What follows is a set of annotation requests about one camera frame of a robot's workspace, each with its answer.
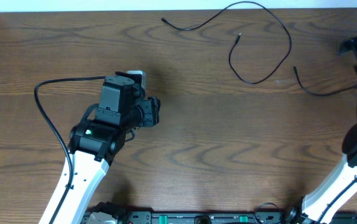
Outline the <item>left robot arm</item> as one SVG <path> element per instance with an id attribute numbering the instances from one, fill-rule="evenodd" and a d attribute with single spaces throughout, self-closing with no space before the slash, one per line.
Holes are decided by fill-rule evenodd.
<path id="1" fill-rule="evenodd" d="M 99 103 L 86 109 L 68 144 L 38 107 L 65 153 L 62 174 L 41 223 L 80 223 L 115 155 L 129 141 L 127 134 L 159 123 L 160 100 L 146 96 L 146 76 L 141 70 L 128 70 L 103 77 Z"/>

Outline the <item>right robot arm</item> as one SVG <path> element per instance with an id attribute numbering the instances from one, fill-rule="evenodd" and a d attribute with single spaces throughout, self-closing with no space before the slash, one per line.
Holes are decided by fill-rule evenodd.
<path id="1" fill-rule="evenodd" d="M 284 223 L 331 223 L 337 211 L 357 193 L 357 123 L 347 132 L 342 157 L 325 180 L 302 197 Z"/>

